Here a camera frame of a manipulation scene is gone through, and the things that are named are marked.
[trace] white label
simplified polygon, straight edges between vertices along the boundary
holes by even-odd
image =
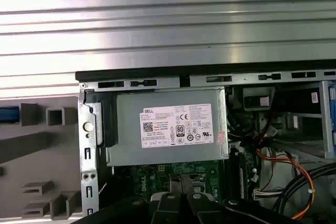
[[[270,125],[268,127],[267,132],[266,132],[266,135],[274,137],[277,133],[278,133],[278,130],[276,128],[274,128],[272,125]]]
[[[140,128],[142,148],[214,142],[211,104],[144,108]]]
[[[317,92],[313,92],[313,93],[311,94],[311,102],[312,102],[312,103],[319,103],[319,98],[318,98],[318,96],[317,96]]]

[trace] silver side panel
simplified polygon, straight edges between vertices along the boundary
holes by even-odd
[[[334,0],[0,0],[0,99],[75,94],[83,70],[334,59],[335,14]]]

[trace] orange wire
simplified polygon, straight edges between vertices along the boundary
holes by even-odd
[[[267,156],[267,155],[263,154],[260,150],[257,150],[257,155],[260,158],[262,158],[264,160],[267,160],[267,161],[270,161],[270,162],[284,162],[284,163],[291,164],[296,169],[298,169],[300,171],[300,173],[309,181],[309,184],[310,184],[310,187],[311,187],[311,190],[312,190],[311,203],[308,204],[303,211],[297,213],[296,215],[294,215],[292,217],[292,219],[298,219],[298,220],[301,219],[303,217],[303,215],[308,211],[308,209],[310,208],[311,204],[314,202],[314,199],[315,199],[315,187],[314,187],[312,178],[310,177],[309,173],[299,163],[295,162],[294,160],[292,160],[290,157],[286,156],[285,154],[279,154],[279,155],[276,155],[274,157],[271,157],[271,156]]]

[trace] motherboard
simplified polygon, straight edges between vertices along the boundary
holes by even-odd
[[[220,161],[143,165],[131,168],[134,193],[148,201],[155,193],[170,191],[172,176],[188,174],[195,192],[209,193],[216,201],[221,202],[219,186],[221,172]]]

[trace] blue plastic tab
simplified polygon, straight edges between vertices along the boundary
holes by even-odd
[[[0,123],[20,122],[20,112],[18,106],[0,107]]]

